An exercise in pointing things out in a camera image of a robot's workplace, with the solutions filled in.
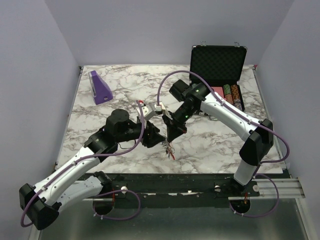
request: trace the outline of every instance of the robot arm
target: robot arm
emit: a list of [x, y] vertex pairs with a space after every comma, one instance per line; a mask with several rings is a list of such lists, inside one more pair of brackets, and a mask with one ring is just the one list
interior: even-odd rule
[[[167, 126], [168, 142], [172, 142], [175, 138], [187, 132], [186, 121], [196, 111], [201, 110], [216, 117], [244, 141], [244, 145], [239, 152], [241, 163], [233, 178], [238, 184], [245, 186], [252, 179], [260, 161], [269, 152], [274, 143], [271, 133], [252, 123], [263, 125], [272, 130], [272, 122], [268, 119], [259, 121], [238, 110], [217, 93], [214, 93], [220, 99], [218, 101], [203, 83], [188, 86], [182, 80], [178, 80], [170, 88], [169, 92], [183, 104], [175, 112], [169, 112], [169, 114], [162, 116]], [[232, 108], [233, 112], [227, 109], [225, 105]], [[249, 119], [249, 122], [245, 122], [239, 115]]]
[[[75, 156], [61, 168], [34, 186], [26, 183], [20, 188], [20, 206], [23, 210], [26, 209], [26, 215], [38, 230], [49, 226], [68, 206], [96, 196], [102, 190], [112, 191], [112, 180], [103, 172], [96, 172], [81, 183], [73, 183], [107, 158], [100, 154], [113, 154], [118, 150], [118, 143], [138, 139], [142, 130], [140, 119], [134, 123], [129, 119], [127, 111], [114, 110], [107, 118], [105, 126], [91, 135]], [[142, 145], [151, 148], [166, 140], [151, 122], [144, 122]], [[82, 159], [91, 155], [98, 156]]]

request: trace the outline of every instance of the wire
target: wire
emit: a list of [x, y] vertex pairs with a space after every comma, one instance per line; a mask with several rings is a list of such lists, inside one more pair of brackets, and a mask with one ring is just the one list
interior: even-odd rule
[[130, 148], [131, 148], [131, 147], [122, 147], [119, 142], [118, 142], [118, 145], [119, 145], [119, 147], [120, 147], [121, 149], [130, 149]]
[[57, 175], [55, 175], [50, 181], [48, 181], [45, 185], [43, 185], [43, 187], [41, 189], [39, 189], [39, 191], [37, 191], [35, 193], [35, 195], [33, 195], [33, 197], [30, 199], [30, 201], [26, 204], [24, 210], [23, 210], [23, 213], [22, 213], [22, 216], [21, 216], [21, 219], [20, 219], [20, 225], [21, 227], [23, 228], [26, 228], [26, 227], [29, 227], [31, 226], [33, 223], [30, 222], [28, 224], [25, 224], [25, 217], [26, 217], [26, 214], [31, 206], [31, 204], [33, 203], [33, 201], [45, 190], [47, 190], [47, 188], [55, 181], [57, 180], [62, 174], [64, 174], [66, 171], [68, 171], [70, 168], [72, 168], [73, 166], [76, 166], [78, 163], [80, 163], [81, 161], [83, 160], [86, 160], [86, 159], [89, 159], [89, 158], [98, 158], [98, 157], [113, 157], [113, 156], [120, 156], [120, 155], [123, 155], [123, 154], [127, 154], [129, 152], [131, 152], [133, 149], [135, 149], [138, 144], [141, 142], [142, 140], [142, 137], [144, 135], [144, 131], [145, 131], [145, 119], [144, 119], [144, 113], [143, 113], [143, 110], [142, 110], [142, 107], [140, 105], [140, 103], [138, 101], [135, 101], [136, 104], [138, 105], [139, 107], [139, 110], [140, 110], [140, 116], [141, 116], [141, 132], [140, 132], [140, 136], [139, 138], [137, 139], [136, 143], [128, 150], [125, 150], [125, 151], [122, 151], [122, 152], [115, 152], [115, 153], [105, 153], [105, 154], [92, 154], [92, 155], [88, 155], [88, 156], [83, 156], [81, 158], [79, 158], [78, 160], [75, 160], [74, 164], [70, 164], [68, 165], [67, 167], [65, 167], [61, 172], [59, 172]]
[[[161, 90], [162, 85], [164, 84], [164, 82], [167, 80], [168, 77], [170, 77], [170, 76], [173, 75], [173, 74], [178, 74], [178, 73], [187, 73], [187, 74], [191, 74], [191, 75], [197, 77], [199, 80], [201, 80], [201, 81], [204, 83], [204, 85], [206, 85], [206, 87], [210, 90], [210, 92], [211, 92], [212, 95], [215, 97], [215, 99], [216, 99], [219, 103], [223, 103], [223, 101], [215, 94], [215, 91], [209, 86], [209, 84], [208, 84], [201, 76], [199, 76], [198, 74], [196, 74], [196, 73], [194, 73], [194, 72], [192, 72], [192, 71], [188, 71], [188, 70], [178, 70], [178, 71], [173, 71], [173, 72], [169, 73], [167, 76], [164, 77], [164, 79], [163, 79], [162, 82], [160, 83], [159, 88], [158, 88], [158, 92], [157, 92], [157, 96], [156, 96], [156, 101], [157, 101], [158, 106], [160, 105], [160, 90]], [[259, 124], [259, 123], [250, 121], [250, 119], [246, 118], [245, 116], [242, 116], [239, 112], [237, 112], [236, 110], [234, 110], [232, 107], [230, 107], [230, 106], [228, 106], [228, 105], [226, 105], [226, 104], [224, 104], [223, 106], [224, 106], [226, 109], [228, 109], [230, 112], [234, 113], [235, 115], [237, 115], [238, 117], [240, 117], [241, 119], [243, 119], [244, 121], [248, 122], [249, 124], [252, 124], [252, 125], [254, 125], [254, 126], [257, 126], [257, 127], [261, 128], [261, 129], [264, 129], [264, 130], [268, 131], [269, 133], [272, 133], [274, 136], [276, 136], [278, 139], [280, 139], [280, 140], [284, 143], [284, 145], [285, 145], [285, 147], [286, 147], [286, 154], [285, 154], [285, 156], [284, 156], [283, 158], [281, 158], [281, 159], [279, 159], [279, 160], [266, 160], [266, 161], [261, 161], [261, 162], [260, 162], [260, 165], [261, 165], [261, 164], [265, 164], [265, 163], [280, 163], [280, 162], [282, 162], [282, 161], [284, 161], [284, 160], [286, 160], [286, 159], [288, 158], [288, 156], [289, 156], [289, 154], [290, 154], [290, 147], [289, 147], [289, 144], [287, 143], [287, 141], [286, 141], [283, 137], [281, 137], [280, 135], [278, 135], [275, 131], [273, 131], [273, 130], [271, 130], [271, 129], [269, 129], [269, 128], [267, 128], [267, 127], [265, 127], [265, 126], [263, 126], [263, 125], [261, 125], [261, 124]]]
[[[215, 91], [209, 86], [209, 84], [208, 84], [201, 76], [199, 76], [198, 74], [196, 74], [196, 73], [194, 73], [194, 72], [192, 72], [192, 71], [188, 71], [188, 70], [178, 70], [178, 71], [173, 71], [173, 72], [169, 73], [167, 76], [164, 77], [164, 79], [163, 79], [162, 82], [160, 83], [159, 88], [158, 88], [158, 92], [157, 92], [157, 96], [156, 96], [156, 101], [157, 101], [158, 106], [160, 105], [160, 91], [161, 91], [162, 85], [164, 84], [164, 82], [167, 80], [168, 77], [170, 77], [170, 76], [173, 75], [173, 74], [177, 74], [177, 73], [187, 73], [187, 74], [191, 74], [191, 75], [197, 77], [197, 78], [198, 78], [199, 80], [201, 80], [201, 81], [204, 83], [204, 85], [210, 90], [210, 92], [211, 92], [212, 95], [215, 97], [215, 99], [216, 99], [219, 103], [221, 103], [221, 104], [223, 103], [223, 101], [215, 94]], [[245, 116], [242, 116], [239, 112], [237, 112], [237, 111], [234, 110], [232, 107], [230, 107], [230, 106], [228, 106], [228, 105], [226, 105], [226, 104], [224, 104], [223, 106], [224, 106], [225, 108], [227, 108], [230, 112], [234, 113], [235, 115], [237, 115], [238, 117], [240, 117], [241, 119], [243, 119], [244, 121], [248, 122], [248, 124], [252, 124], [252, 125], [254, 125], [254, 126], [256, 126], [256, 127], [259, 127], [259, 128], [261, 128], [261, 129], [264, 129], [264, 130], [268, 131], [269, 133], [272, 133], [274, 136], [276, 136], [278, 139], [280, 139], [280, 140], [284, 143], [284, 145], [285, 145], [285, 147], [286, 147], [286, 154], [285, 154], [285, 156], [284, 156], [283, 158], [281, 158], [281, 159], [279, 159], [279, 160], [265, 160], [265, 161], [261, 161], [261, 162], [259, 163], [259, 165], [257, 166], [257, 168], [255, 169], [254, 173], [253, 173], [253, 176], [263, 176], [263, 177], [269, 179], [269, 180], [271, 181], [271, 183], [274, 185], [274, 188], [275, 188], [275, 190], [276, 190], [276, 195], [277, 195], [277, 200], [276, 200], [276, 203], [275, 203], [274, 207], [273, 207], [269, 212], [267, 212], [267, 213], [265, 213], [265, 214], [256, 215], [256, 216], [255, 216], [255, 215], [244, 215], [244, 214], [242, 214], [242, 213], [236, 212], [236, 211], [232, 208], [231, 203], [230, 203], [230, 207], [231, 207], [231, 209], [234, 211], [235, 214], [238, 214], [238, 215], [241, 215], [241, 216], [244, 216], [244, 217], [248, 217], [248, 218], [259, 218], [259, 217], [267, 216], [267, 215], [271, 214], [272, 212], [274, 212], [275, 209], [277, 208], [278, 204], [279, 204], [279, 191], [278, 191], [278, 188], [277, 188], [275, 182], [274, 182], [270, 177], [268, 177], [268, 176], [266, 176], [266, 175], [264, 175], [264, 174], [261, 174], [261, 173], [258, 173], [258, 174], [257, 174], [257, 172], [258, 172], [261, 164], [265, 164], [265, 163], [280, 163], [280, 162], [286, 160], [286, 159], [289, 157], [289, 154], [290, 154], [289, 144], [288, 144], [288, 142], [287, 142], [283, 137], [281, 137], [281, 136], [280, 136], [279, 134], [277, 134], [275, 131], [273, 131], [273, 130], [271, 130], [271, 129], [269, 129], [269, 128], [267, 128], [267, 127], [265, 127], [265, 126], [263, 126], [263, 125], [261, 125], [261, 124], [259, 124], [259, 123], [256, 123], [256, 122], [251, 121], [250, 119], [246, 118]]]
[[99, 194], [95, 197], [102, 197], [102, 196], [106, 196], [106, 195], [110, 195], [110, 194], [115, 194], [115, 193], [121, 193], [121, 192], [129, 192], [131, 194], [133, 194], [136, 199], [138, 200], [138, 208], [136, 210], [136, 212], [130, 216], [127, 216], [127, 217], [111, 217], [111, 216], [104, 216], [104, 215], [99, 215], [97, 214], [96, 212], [96, 207], [93, 205], [92, 206], [92, 210], [94, 212], [94, 215], [93, 216], [99, 216], [101, 218], [104, 218], [104, 219], [109, 219], [109, 220], [116, 220], [116, 221], [125, 221], [125, 220], [129, 220], [129, 219], [133, 219], [134, 217], [136, 217], [139, 213], [140, 213], [140, 209], [141, 209], [141, 201], [140, 201], [140, 198], [138, 196], [138, 194], [136, 194], [134, 191], [131, 191], [131, 190], [114, 190], [114, 191], [110, 191], [110, 192], [106, 192], [106, 193], [103, 193], [103, 194]]
[[262, 217], [265, 217], [265, 216], [267, 216], [267, 215], [269, 215], [269, 214], [272, 214], [272, 213], [276, 210], [276, 208], [278, 207], [279, 201], [280, 201], [280, 197], [279, 197], [279, 190], [278, 190], [278, 188], [277, 188], [277, 186], [276, 186], [276, 183], [275, 183], [270, 177], [268, 177], [267, 175], [264, 175], [264, 174], [262, 174], [262, 173], [258, 173], [258, 174], [255, 175], [255, 177], [256, 177], [256, 176], [262, 176], [262, 177], [268, 179], [268, 180], [273, 184], [274, 189], [275, 189], [275, 191], [276, 191], [276, 202], [275, 202], [273, 208], [271, 208], [270, 211], [268, 211], [268, 212], [266, 212], [266, 213], [264, 213], [264, 214], [260, 214], [260, 215], [250, 215], [250, 214], [244, 214], [244, 213], [237, 212], [237, 211], [232, 207], [231, 203], [229, 202], [229, 206], [230, 206], [230, 208], [231, 208], [231, 210], [233, 211], [234, 214], [237, 214], [237, 215], [240, 215], [240, 216], [246, 217], [246, 218], [262, 218]]

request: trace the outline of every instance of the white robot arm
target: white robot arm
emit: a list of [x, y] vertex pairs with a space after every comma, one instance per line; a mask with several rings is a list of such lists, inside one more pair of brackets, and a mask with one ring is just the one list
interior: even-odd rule
[[166, 114], [162, 116], [167, 126], [168, 142], [187, 132], [186, 121], [196, 111], [201, 110], [216, 117], [244, 141], [239, 152], [242, 160], [233, 178], [241, 186], [245, 186], [252, 179], [260, 161], [274, 143], [273, 135], [257, 126], [262, 125], [272, 130], [272, 122], [268, 119], [259, 121], [238, 110], [216, 92], [211, 93], [204, 83], [188, 86], [182, 80], [178, 80], [169, 92], [183, 104], [175, 112], [164, 112]]

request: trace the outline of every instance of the table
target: table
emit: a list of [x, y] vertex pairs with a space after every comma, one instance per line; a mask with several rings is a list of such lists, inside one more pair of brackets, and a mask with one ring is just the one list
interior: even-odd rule
[[[97, 73], [106, 81], [113, 93], [113, 100], [95, 105], [90, 89], [88, 73]], [[85, 66], [79, 82], [72, 113], [69, 119], [57, 167], [61, 167], [82, 147], [90, 135], [101, 128], [114, 109], [125, 109], [130, 118], [137, 117], [136, 100], [147, 104], [156, 102], [156, 94], [161, 80], [177, 70], [189, 70], [188, 65], [106, 65]], [[170, 77], [162, 87], [160, 100], [168, 110], [175, 111], [178, 102], [169, 93], [169, 88], [178, 79], [189, 83], [185, 73]], [[259, 93], [252, 66], [244, 66], [239, 81], [245, 112], [264, 119], [266, 111]], [[163, 135], [165, 125], [160, 116], [151, 120]], [[109, 157], [89, 170], [106, 173], [234, 173], [240, 163], [239, 150], [244, 142], [220, 121], [210, 121], [208, 117], [193, 116], [188, 120], [187, 133], [173, 141], [176, 160], [165, 156], [161, 144], [145, 148], [141, 144], [132, 152], [117, 157]], [[133, 141], [122, 143], [129, 148]], [[279, 154], [275, 146], [265, 160], [277, 160]], [[282, 173], [280, 164], [264, 164], [261, 173]]]
[[[250, 214], [265, 213], [274, 200], [252, 201]], [[117, 217], [135, 209], [115, 209]], [[234, 215], [229, 208], [144, 208], [128, 221], [93, 217], [87, 199], [63, 211], [41, 231], [39, 240], [308, 240], [294, 199], [281, 200], [277, 211], [261, 218]]]

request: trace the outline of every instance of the white cable tie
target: white cable tie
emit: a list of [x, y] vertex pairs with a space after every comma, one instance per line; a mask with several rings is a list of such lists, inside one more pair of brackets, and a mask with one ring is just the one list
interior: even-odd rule
[[226, 100], [223, 99], [220, 105], [223, 106], [225, 103], [226, 103]]

